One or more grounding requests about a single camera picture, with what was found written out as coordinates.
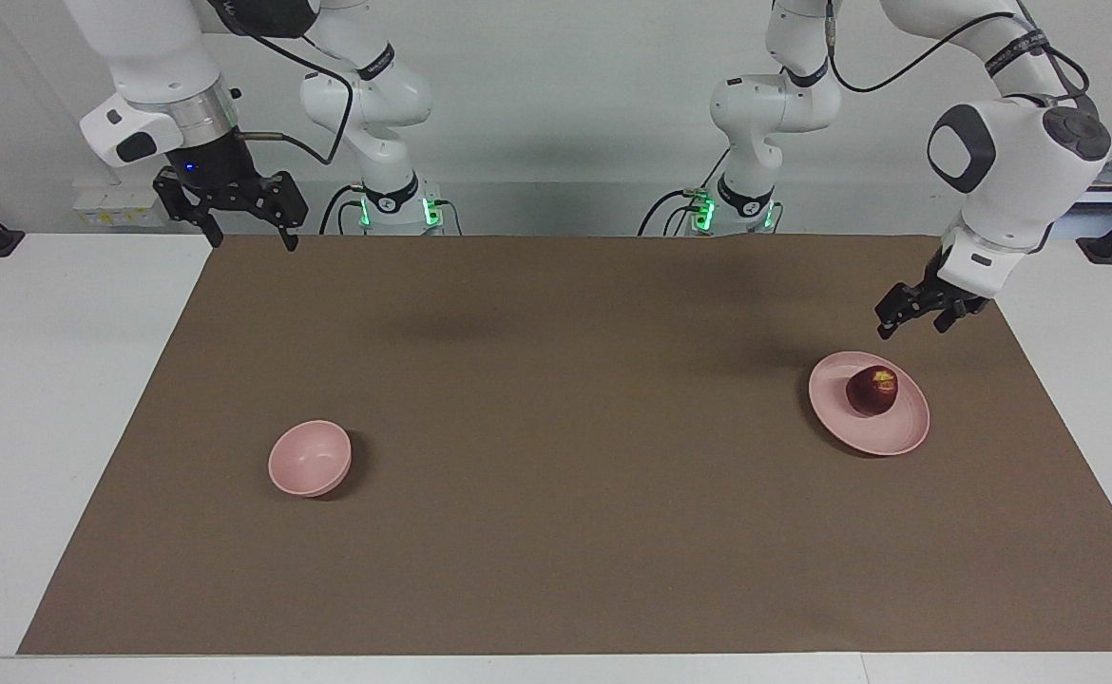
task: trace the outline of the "pink plate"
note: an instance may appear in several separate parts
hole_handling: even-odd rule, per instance
[[[898,374],[898,399],[878,416],[865,416],[847,402],[847,381],[864,368],[883,365]],[[922,445],[932,414],[920,386],[903,368],[864,351],[840,351],[818,361],[808,377],[808,403],[822,425],[844,445],[874,456],[900,456]]]
[[[320,497],[349,473],[353,445],[338,424],[312,420],[282,434],[269,453],[269,479],[299,497]]]

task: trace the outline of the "robotic arm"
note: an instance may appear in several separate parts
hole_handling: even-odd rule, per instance
[[[935,39],[974,17],[1013,14],[952,39],[983,61],[1003,97],[949,109],[932,131],[932,168],[964,192],[965,201],[924,280],[913,287],[900,282],[877,304],[878,333],[887,339],[903,323],[929,313],[940,311],[935,329],[945,333],[961,317],[981,311],[1095,180],[1112,141],[1094,108],[1060,106],[1076,96],[1056,72],[1046,36],[1015,0],[882,0],[882,9],[907,33]],[[949,133],[969,157],[960,172],[945,169],[934,145]]]
[[[83,138],[96,155],[121,167],[167,153],[170,166],[157,175],[155,190],[173,220],[193,222],[214,247],[221,244],[222,230],[209,211],[221,209],[271,222],[295,250],[298,238],[290,229],[304,224],[307,202],[288,172],[257,172],[188,1],[64,1],[117,86],[117,95],[82,118]],[[314,17],[305,0],[286,4],[296,17]]]
[[[722,232],[753,231],[763,221],[782,165],[781,150],[766,136],[822,129],[838,113],[840,86],[830,57],[840,3],[774,0],[766,44],[782,72],[729,79],[717,87],[713,121],[729,137],[731,150],[713,198],[716,221],[727,226]],[[1050,227],[1103,168],[1111,139],[1094,108],[1060,106],[1079,97],[1070,93],[1045,34],[1016,0],[881,4],[907,33],[949,38],[976,56],[1001,95],[949,109],[933,129],[931,166],[965,194],[965,202],[924,280],[894,286],[876,308],[883,338],[933,311],[940,311],[935,328],[945,333],[960,317],[982,310],[1017,261],[1042,246]],[[956,33],[995,13],[1006,17],[991,17]],[[951,137],[965,149],[961,169],[947,163]]]
[[[117,86],[117,95],[83,117],[82,132],[92,150],[115,167],[167,153],[170,167],[158,174],[155,189],[175,220],[198,225],[214,247],[222,232],[209,211],[225,209],[277,226],[294,251],[298,238],[290,229],[304,224],[307,204],[288,172],[261,177],[247,148],[249,139],[284,136],[239,131],[231,96],[200,41],[199,19],[188,0],[64,1]],[[312,36],[317,48],[351,69],[346,81],[356,87],[308,75],[301,95],[312,120],[334,133],[349,109],[346,140],[359,153],[373,207],[366,208],[364,222],[374,219],[421,232],[440,221],[429,200],[435,191],[414,172],[408,148],[386,128],[426,120],[429,90],[396,63],[395,50],[370,17],[369,0],[209,1],[235,33]],[[138,29],[115,30],[121,26]]]
[[[434,111],[429,85],[396,59],[369,0],[324,0],[308,31],[316,47],[342,62],[356,82],[355,107],[344,138],[361,169],[363,226],[376,234],[420,235],[440,221],[437,186],[413,167],[408,147],[391,128],[415,126]],[[309,75],[301,87],[314,121],[337,133],[348,92],[329,77]]]
[[[766,47],[778,75],[743,75],[716,87],[712,120],[729,137],[729,160],[713,187],[713,235],[764,225],[783,152],[772,133],[822,130],[838,116],[842,95],[826,62],[824,0],[775,0]]]

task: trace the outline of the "apple on plate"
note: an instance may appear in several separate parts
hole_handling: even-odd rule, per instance
[[[886,367],[868,367],[847,381],[847,403],[865,416],[878,416],[898,399],[898,374]]]

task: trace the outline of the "brown paper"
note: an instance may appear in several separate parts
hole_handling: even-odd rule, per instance
[[[874,333],[934,248],[228,238],[21,653],[1112,650],[1112,507],[997,308]],[[816,423],[842,349],[925,390],[917,452]],[[288,497],[320,417],[353,474]]]

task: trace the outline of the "white wall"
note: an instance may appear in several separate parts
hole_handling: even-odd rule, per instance
[[[401,60],[435,83],[434,118],[405,135],[418,167],[460,200],[470,231],[634,231],[659,190],[697,182],[723,150],[707,113],[716,82],[775,70],[763,48],[765,0],[378,0],[377,8]],[[1032,9],[1090,70],[1112,130],[1112,3],[1039,0]],[[844,6],[840,30],[841,68],[860,82],[929,44],[887,24],[874,0]],[[236,36],[207,42],[245,92],[246,129],[284,129],[317,147],[328,140],[298,105],[302,69]],[[111,91],[60,1],[0,0],[0,218],[28,230],[76,228],[70,186],[106,172],[72,120]],[[848,96],[834,128],[785,136],[785,228],[939,232],[959,199],[926,169],[926,133],[949,106],[991,95],[973,57],[944,50],[886,91]],[[348,159],[324,169],[289,147],[259,145],[256,153],[261,170],[288,168],[307,182],[320,205],[312,222],[330,187],[356,177]],[[145,179],[157,166],[121,175]]]

